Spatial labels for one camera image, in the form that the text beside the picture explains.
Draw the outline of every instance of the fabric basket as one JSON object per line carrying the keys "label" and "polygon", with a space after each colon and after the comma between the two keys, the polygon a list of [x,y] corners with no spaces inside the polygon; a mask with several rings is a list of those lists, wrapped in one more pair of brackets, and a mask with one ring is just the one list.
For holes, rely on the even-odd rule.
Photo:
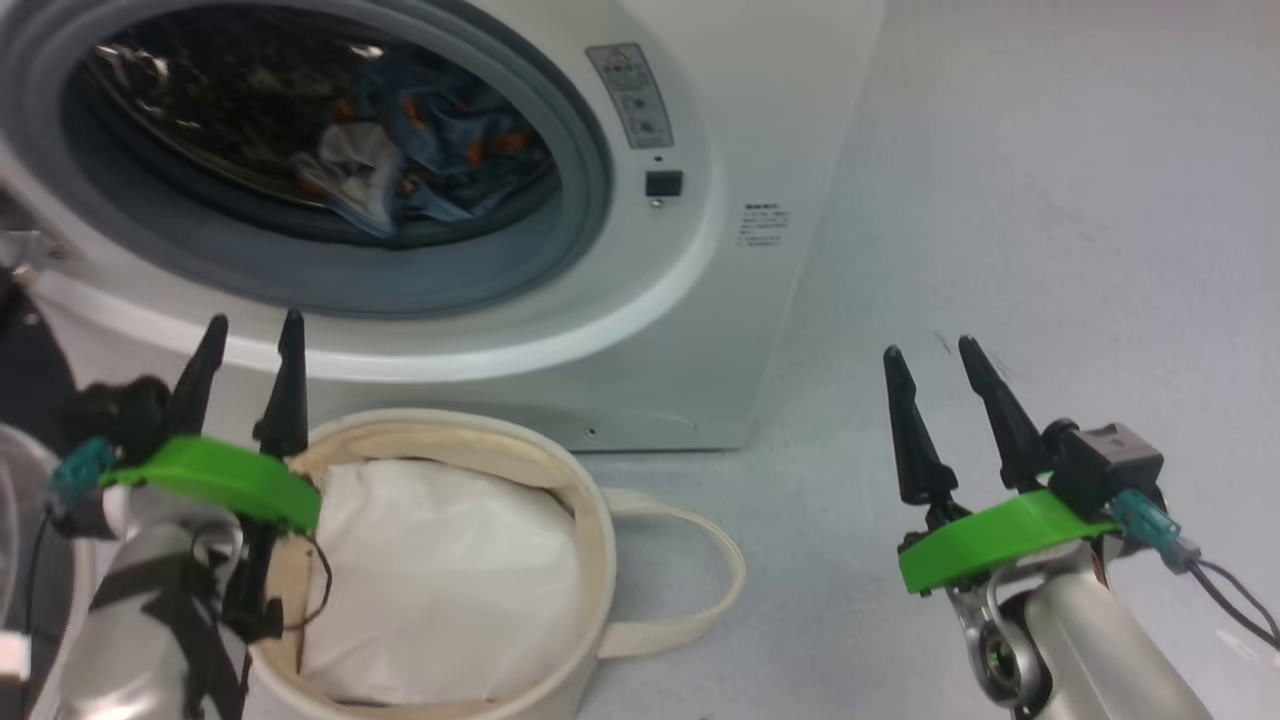
{"label": "fabric basket", "polygon": [[[632,657],[671,650],[707,634],[737,600],[746,580],[742,551],[710,521],[671,507],[648,495],[599,488],[564,448],[520,425],[444,410],[375,410],[328,423],[312,433],[311,447],[292,460],[296,471],[312,478],[324,492],[330,465],[362,460],[417,457],[488,473],[553,493],[573,514],[582,564],[579,638],[564,662],[547,678],[488,701],[448,705],[364,707],[339,705],[298,675],[305,629],[287,632],[251,648],[262,682],[285,702],[321,720],[570,720],[595,665],[602,659]],[[613,519],[668,516],[692,523],[724,556],[730,589],[710,610],[648,623],[608,623],[617,580]],[[284,624],[306,614],[311,580],[310,546],[282,541],[271,556],[268,597],[280,597]]]}

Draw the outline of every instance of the washing machine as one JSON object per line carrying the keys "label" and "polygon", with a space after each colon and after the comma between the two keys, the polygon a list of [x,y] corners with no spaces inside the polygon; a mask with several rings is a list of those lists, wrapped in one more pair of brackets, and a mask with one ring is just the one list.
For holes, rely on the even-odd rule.
{"label": "washing machine", "polygon": [[[206,430],[248,442],[285,309],[301,307],[312,423],[451,407],[586,451],[746,441],[883,8],[0,0],[0,181],[44,232],[31,291],[81,382],[173,380],[210,316],[227,314]],[[256,29],[228,31],[234,18]],[[376,61],[397,44],[443,58],[518,110],[550,169],[492,215],[449,224],[412,209],[390,245],[370,245],[314,193],[248,177],[243,137],[274,129],[205,142],[223,115],[270,102],[207,104],[193,87],[227,86],[192,67],[192,47],[285,53],[262,23],[282,44],[323,44],[323,63]],[[170,42],[179,26],[186,45]],[[137,40],[157,33],[159,50]],[[146,82],[129,85],[140,67]],[[236,82],[282,83],[260,74]],[[198,113],[183,117],[184,104]]]}

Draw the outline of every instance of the sticker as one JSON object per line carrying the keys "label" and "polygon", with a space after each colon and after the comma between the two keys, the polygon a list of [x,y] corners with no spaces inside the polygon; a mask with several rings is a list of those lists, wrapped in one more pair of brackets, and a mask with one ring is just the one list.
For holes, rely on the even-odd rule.
{"label": "sticker", "polygon": [[739,247],[772,247],[782,243],[782,234],[791,224],[791,210],[777,202],[749,202],[737,227]]}
{"label": "sticker", "polygon": [[623,42],[588,47],[586,56],[613,97],[631,147],[650,150],[676,143],[667,106],[639,45]]}

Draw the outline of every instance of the gray floor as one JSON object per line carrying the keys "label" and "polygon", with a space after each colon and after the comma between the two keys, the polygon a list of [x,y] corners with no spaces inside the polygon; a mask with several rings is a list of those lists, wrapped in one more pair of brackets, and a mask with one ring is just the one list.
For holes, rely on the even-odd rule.
{"label": "gray floor", "polygon": [[[908,597],[896,571],[922,514],[896,496],[891,342],[963,502],[1004,497],[954,356],[973,333],[1038,420],[1123,420],[1161,448],[1185,532],[1280,607],[1280,10],[890,4],[751,446],[586,460],[602,484],[722,523],[751,565],[713,635],[607,662],[586,720],[1002,716],[946,601]],[[714,598],[714,551],[692,533],[628,523],[620,538],[618,618]],[[1152,557],[1112,575],[1217,717],[1274,716],[1280,664],[1193,582]],[[248,717],[294,715],[255,692]]]}

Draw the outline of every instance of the black button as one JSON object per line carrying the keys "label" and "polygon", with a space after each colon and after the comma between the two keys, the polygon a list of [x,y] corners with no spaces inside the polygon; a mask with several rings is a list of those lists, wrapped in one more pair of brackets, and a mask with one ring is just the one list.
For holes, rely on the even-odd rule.
{"label": "black button", "polygon": [[649,197],[680,197],[684,190],[684,170],[649,170],[644,177],[644,193]]}

